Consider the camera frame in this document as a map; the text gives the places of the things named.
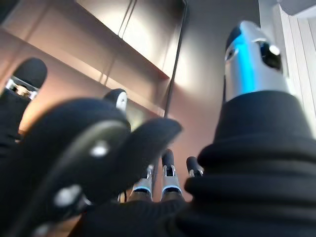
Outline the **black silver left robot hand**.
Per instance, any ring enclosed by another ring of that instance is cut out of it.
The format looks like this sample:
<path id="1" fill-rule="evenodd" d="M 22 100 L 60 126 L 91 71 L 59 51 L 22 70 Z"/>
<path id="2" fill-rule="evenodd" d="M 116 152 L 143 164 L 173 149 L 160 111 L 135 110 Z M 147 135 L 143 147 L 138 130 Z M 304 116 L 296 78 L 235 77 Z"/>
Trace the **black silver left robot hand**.
<path id="1" fill-rule="evenodd" d="M 0 92 L 0 234 L 39 237 L 138 182 L 181 132 L 169 118 L 132 130 L 117 104 L 99 98 L 58 103 L 23 134 L 20 122 L 47 78 L 24 60 Z"/>

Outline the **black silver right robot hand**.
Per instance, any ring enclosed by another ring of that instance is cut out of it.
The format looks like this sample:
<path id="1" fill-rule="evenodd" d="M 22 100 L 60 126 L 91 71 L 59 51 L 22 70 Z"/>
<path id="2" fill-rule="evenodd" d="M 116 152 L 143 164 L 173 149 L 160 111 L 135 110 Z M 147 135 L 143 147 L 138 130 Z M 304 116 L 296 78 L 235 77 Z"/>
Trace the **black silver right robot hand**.
<path id="1" fill-rule="evenodd" d="M 131 201 L 87 213 L 78 237 L 313 237 L 316 141 L 261 29 L 240 22 L 226 44 L 213 143 L 187 179 L 189 203 Z"/>

